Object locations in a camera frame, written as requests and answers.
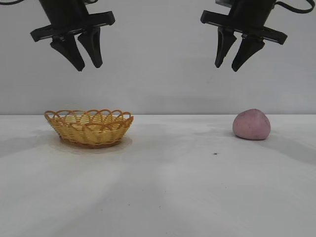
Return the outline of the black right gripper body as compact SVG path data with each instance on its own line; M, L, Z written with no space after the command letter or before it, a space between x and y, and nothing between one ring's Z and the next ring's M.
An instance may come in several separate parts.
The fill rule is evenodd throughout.
M229 7L227 15L204 10L200 18L204 24L231 29L245 36L252 35L283 45L287 35L268 27L266 20L274 7L274 0L217 0Z

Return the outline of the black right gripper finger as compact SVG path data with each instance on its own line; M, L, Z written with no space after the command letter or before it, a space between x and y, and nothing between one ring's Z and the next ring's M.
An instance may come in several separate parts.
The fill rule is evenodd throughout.
M215 59L215 66L217 68L222 65L224 58L236 40L237 38L234 35L234 31L224 27L218 27L218 46Z
M232 69L237 72L240 67L256 52L264 47L263 38L257 36L243 36L238 52L232 62Z

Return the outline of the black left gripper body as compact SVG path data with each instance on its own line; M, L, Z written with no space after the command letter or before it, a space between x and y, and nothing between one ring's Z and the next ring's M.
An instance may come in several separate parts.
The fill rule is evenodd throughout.
M101 27L115 23L112 11L90 14L86 8L95 0L41 0L40 4L50 25L31 32L34 41L78 34L90 27Z

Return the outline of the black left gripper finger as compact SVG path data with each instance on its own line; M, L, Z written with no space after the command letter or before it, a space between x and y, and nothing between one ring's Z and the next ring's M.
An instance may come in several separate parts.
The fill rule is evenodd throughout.
M53 38L50 46L62 54L79 72L84 69L85 63L78 50L74 36Z
M82 44L96 68L100 68L103 64L100 49L100 32L100 27L92 27L78 36L78 41Z

